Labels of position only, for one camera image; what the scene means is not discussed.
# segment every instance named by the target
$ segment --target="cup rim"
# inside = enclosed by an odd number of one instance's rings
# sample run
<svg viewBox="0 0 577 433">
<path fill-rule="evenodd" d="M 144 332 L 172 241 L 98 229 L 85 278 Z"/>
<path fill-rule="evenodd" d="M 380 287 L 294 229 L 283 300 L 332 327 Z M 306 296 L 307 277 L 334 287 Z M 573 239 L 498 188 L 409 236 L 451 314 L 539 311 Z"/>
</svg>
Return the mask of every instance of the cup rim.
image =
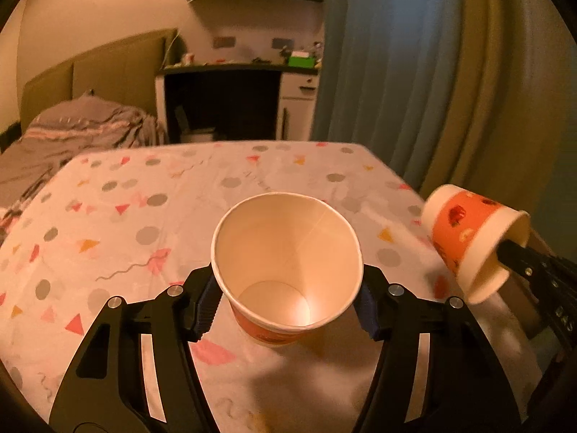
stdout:
<svg viewBox="0 0 577 433">
<path fill-rule="evenodd" d="M 359 256 L 359 269 L 358 269 L 358 282 L 356 285 L 356 288 L 354 289 L 354 291 L 352 292 L 350 298 L 341 306 L 341 308 L 339 309 L 339 311 L 335 312 L 335 314 L 333 314 L 332 316 L 328 316 L 324 319 L 321 319 L 319 321 L 316 321 L 315 323 L 312 324 L 307 324 L 307 325 L 289 325 L 289 324 L 281 324 L 281 323 L 273 323 L 272 321 L 269 321 L 268 319 L 265 319 L 261 316 L 259 316 L 258 314 L 256 314 L 255 312 L 251 311 L 249 308 L 247 308 L 246 306 L 244 306 L 241 302 L 239 302 L 230 292 L 229 288 L 227 287 L 227 285 L 224 283 L 224 280 L 222 279 L 221 275 L 220 275 L 220 269 L 218 268 L 218 265 L 215 261 L 215 250 L 216 250 L 216 238 L 218 237 L 220 228 L 222 227 L 224 221 L 227 219 L 227 217 L 234 211 L 236 210 L 239 206 L 241 206 L 242 204 L 244 204 L 245 202 L 248 202 L 250 200 L 255 200 L 256 198 L 261 198 L 261 197 L 265 197 L 265 196 L 274 196 L 274 195 L 285 195 L 285 196 L 294 196 L 294 197 L 299 197 L 299 198 L 305 198 L 307 200 L 312 200 L 316 203 L 321 204 L 321 206 L 324 206 L 327 211 L 330 211 L 331 213 L 336 214 L 339 219 L 341 221 L 343 221 L 345 223 L 345 225 L 347 226 L 348 231 L 350 231 L 351 235 L 353 236 L 353 240 L 354 240 L 354 244 L 356 246 L 357 249 L 357 253 Z M 261 325 L 271 331 L 283 331 L 283 332 L 288 332 L 288 333 L 295 333 L 295 332 L 305 332 L 305 331 L 310 331 L 316 328 L 319 328 L 325 324 L 328 324 L 329 322 L 335 320 L 336 318 L 338 318 L 344 311 L 347 310 L 347 308 L 353 304 L 355 298 L 357 297 L 357 294 L 359 292 L 359 290 L 361 289 L 361 284 L 362 284 L 362 276 L 363 276 L 363 270 L 364 270 L 364 261 L 362 258 L 362 253 L 361 253 L 361 245 L 359 243 L 358 237 L 357 237 L 357 233 L 355 232 L 355 230 L 353 229 L 353 226 L 347 221 L 347 219 L 341 215 L 335 208 L 332 208 L 328 203 L 323 202 L 322 200 L 319 200 L 318 198 L 315 197 L 311 197 L 308 195 L 303 195 L 303 194 L 298 194 L 298 193 L 294 193 L 294 192 L 266 192 L 263 194 L 258 194 L 252 197 L 248 197 L 244 200 L 241 200 L 239 203 L 237 203 L 235 206 L 231 207 L 225 214 L 224 216 L 220 219 L 218 225 L 216 225 L 215 231 L 212 234 L 212 242 L 211 242 L 211 264 L 212 264 L 212 271 L 214 273 L 214 276 L 216 278 L 216 281 L 218 283 L 218 285 L 220 286 L 220 289 L 222 290 L 222 292 L 226 295 L 226 297 L 229 299 L 229 301 L 231 302 L 231 304 L 233 304 L 234 306 L 236 306 L 240 311 L 242 311 L 242 314 L 247 317 L 248 319 L 251 319 L 253 322 L 257 323 L 258 325 Z"/>
</svg>

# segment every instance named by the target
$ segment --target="paper cup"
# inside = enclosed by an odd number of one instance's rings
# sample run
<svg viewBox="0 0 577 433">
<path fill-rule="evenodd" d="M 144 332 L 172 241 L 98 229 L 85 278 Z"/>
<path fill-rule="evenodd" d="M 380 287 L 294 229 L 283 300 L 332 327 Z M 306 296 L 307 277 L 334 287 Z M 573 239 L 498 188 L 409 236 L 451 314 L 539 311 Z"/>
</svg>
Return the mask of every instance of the paper cup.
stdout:
<svg viewBox="0 0 577 433">
<path fill-rule="evenodd" d="M 240 327 L 260 343 L 289 344 L 339 317 L 361 286 L 357 236 L 316 198 L 268 193 L 224 215 L 212 269 Z"/>
<path fill-rule="evenodd" d="M 471 304 L 486 300 L 509 278 L 497 260 L 497 245 L 509 239 L 526 246 L 529 240 L 527 212 L 451 184 L 431 194 L 421 221 Z"/>
</svg>

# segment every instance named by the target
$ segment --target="blue curtain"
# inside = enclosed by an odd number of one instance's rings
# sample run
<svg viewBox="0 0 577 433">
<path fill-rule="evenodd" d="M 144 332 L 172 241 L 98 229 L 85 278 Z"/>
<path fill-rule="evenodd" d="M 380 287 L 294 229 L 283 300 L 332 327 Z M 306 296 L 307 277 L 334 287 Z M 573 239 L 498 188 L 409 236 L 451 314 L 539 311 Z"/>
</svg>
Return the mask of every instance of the blue curtain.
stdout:
<svg viewBox="0 0 577 433">
<path fill-rule="evenodd" d="M 461 0 L 325 0 L 313 139 L 360 143 L 413 188 L 454 83 Z"/>
</svg>

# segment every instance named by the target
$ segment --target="desk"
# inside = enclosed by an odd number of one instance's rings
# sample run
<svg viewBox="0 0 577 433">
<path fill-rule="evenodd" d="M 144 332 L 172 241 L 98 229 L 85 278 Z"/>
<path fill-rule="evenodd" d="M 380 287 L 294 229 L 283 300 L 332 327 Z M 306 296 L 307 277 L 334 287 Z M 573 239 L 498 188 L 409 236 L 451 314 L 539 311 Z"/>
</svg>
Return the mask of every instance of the desk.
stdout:
<svg viewBox="0 0 577 433">
<path fill-rule="evenodd" d="M 317 88 L 315 69 L 248 63 L 170 67 L 157 76 L 157 111 L 171 143 L 180 143 L 186 128 L 214 128 L 216 140 L 306 141 Z"/>
</svg>

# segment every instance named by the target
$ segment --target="green box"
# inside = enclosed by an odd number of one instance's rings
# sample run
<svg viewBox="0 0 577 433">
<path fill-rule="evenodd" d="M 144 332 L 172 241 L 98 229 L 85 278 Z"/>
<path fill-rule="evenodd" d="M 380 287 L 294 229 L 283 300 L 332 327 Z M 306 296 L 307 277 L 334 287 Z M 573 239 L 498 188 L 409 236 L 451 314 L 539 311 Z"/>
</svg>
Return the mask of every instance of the green box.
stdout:
<svg viewBox="0 0 577 433">
<path fill-rule="evenodd" d="M 299 67 L 299 68 L 314 68 L 315 59 L 314 57 L 290 57 L 288 59 L 289 67 Z"/>
</svg>

